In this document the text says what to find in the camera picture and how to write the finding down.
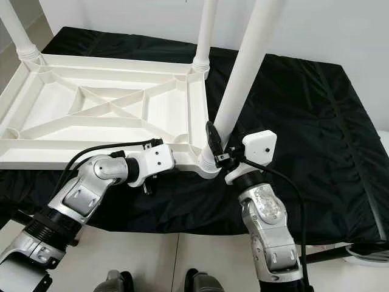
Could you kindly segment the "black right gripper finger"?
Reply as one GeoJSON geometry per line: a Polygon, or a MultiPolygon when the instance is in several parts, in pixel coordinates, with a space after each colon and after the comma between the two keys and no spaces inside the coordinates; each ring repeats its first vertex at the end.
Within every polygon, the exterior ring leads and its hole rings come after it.
{"type": "Polygon", "coordinates": [[[211,122],[211,120],[207,120],[205,124],[205,129],[207,133],[208,146],[214,156],[214,161],[222,161],[222,155],[224,155],[224,148],[221,145],[222,139],[219,135],[216,127],[211,122]]]}

